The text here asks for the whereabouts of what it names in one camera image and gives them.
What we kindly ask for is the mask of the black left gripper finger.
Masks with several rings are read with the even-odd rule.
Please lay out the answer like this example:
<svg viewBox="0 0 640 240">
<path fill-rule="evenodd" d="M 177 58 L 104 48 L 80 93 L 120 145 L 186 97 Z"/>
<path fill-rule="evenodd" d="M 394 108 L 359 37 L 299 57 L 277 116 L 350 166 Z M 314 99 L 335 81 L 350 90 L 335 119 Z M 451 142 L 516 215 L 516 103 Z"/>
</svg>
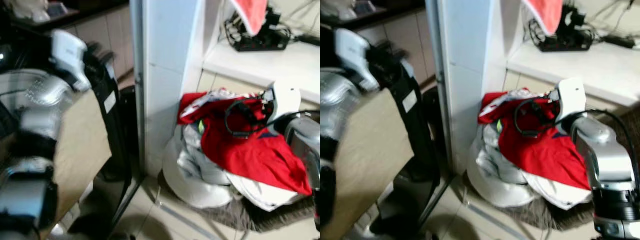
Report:
<svg viewBox="0 0 640 240">
<path fill-rule="evenodd" d="M 434 142 L 425 118 L 419 113 L 402 115 L 413 157 L 404 165 L 400 175 L 411 183 L 432 183 L 438 186 L 441 182 L 441 171 L 434 151 Z"/>
<path fill-rule="evenodd" d="M 105 126 L 110 157 L 102 167 L 102 178 L 108 183 L 127 181 L 132 176 L 127 122 L 119 112 L 108 112 Z"/>
</svg>

